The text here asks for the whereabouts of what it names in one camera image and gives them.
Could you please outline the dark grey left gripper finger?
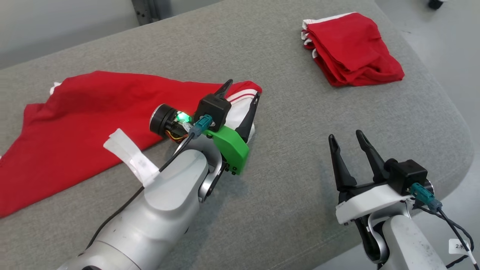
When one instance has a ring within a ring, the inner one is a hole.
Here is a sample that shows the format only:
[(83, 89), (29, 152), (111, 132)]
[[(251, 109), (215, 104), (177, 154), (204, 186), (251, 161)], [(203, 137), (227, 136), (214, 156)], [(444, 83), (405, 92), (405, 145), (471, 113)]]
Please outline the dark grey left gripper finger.
[(215, 93), (214, 99), (225, 100), (225, 95), (229, 91), (231, 85), (233, 84), (233, 79), (228, 79)]
[(257, 106), (258, 106), (259, 99), (260, 99), (260, 94), (259, 94), (259, 92), (257, 92), (257, 94), (255, 94), (255, 96), (253, 97), (253, 99), (250, 103), (249, 109), (248, 109), (244, 119), (242, 120), (240, 125), (237, 128), (235, 128), (235, 131), (238, 133), (238, 135), (241, 137), (241, 139), (245, 143), (247, 143), (248, 140), (249, 140), (249, 136), (250, 136), (250, 133), (251, 133), (251, 128), (252, 128), (252, 125), (253, 125), (254, 117), (255, 117), (255, 114), (257, 112)]

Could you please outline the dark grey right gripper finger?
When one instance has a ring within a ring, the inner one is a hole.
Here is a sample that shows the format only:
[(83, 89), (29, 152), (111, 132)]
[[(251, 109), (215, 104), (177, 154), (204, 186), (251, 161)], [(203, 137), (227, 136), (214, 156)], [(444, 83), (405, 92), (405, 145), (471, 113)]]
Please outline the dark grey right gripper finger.
[(369, 142), (362, 130), (356, 130), (355, 135), (358, 139), (361, 149), (365, 152), (367, 160), (373, 172), (373, 182), (380, 183), (387, 181), (389, 173), (384, 169), (384, 160), (379, 155), (374, 146)]
[(334, 169), (334, 179), (339, 192), (346, 192), (357, 185), (356, 179), (348, 171), (341, 156), (341, 149), (333, 134), (328, 137), (331, 152), (331, 163)]

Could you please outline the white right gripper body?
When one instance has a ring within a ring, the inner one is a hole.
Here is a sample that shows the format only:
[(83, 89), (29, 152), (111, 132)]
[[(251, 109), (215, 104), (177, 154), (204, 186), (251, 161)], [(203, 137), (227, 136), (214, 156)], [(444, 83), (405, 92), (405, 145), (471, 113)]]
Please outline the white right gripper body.
[(344, 224), (352, 219), (383, 210), (408, 198), (410, 198), (409, 195), (400, 195), (389, 185), (384, 184), (355, 195), (346, 202), (341, 202), (336, 206), (336, 218), (339, 224)]

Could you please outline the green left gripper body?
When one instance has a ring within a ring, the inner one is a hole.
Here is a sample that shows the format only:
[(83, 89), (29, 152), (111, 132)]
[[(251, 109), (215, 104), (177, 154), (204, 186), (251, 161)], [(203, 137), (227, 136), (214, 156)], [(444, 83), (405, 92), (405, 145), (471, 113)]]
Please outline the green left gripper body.
[(214, 146), (228, 164), (229, 170), (239, 175), (245, 167), (250, 149), (235, 128), (240, 125), (245, 116), (234, 127), (215, 122), (216, 116), (227, 118), (228, 114), (230, 111), (209, 110), (191, 117), (167, 104), (161, 104), (151, 115), (149, 128), (151, 132), (178, 144), (185, 143), (189, 137), (192, 137), (188, 143), (189, 146), (193, 145), (193, 140), (199, 140), (201, 135), (212, 139)]

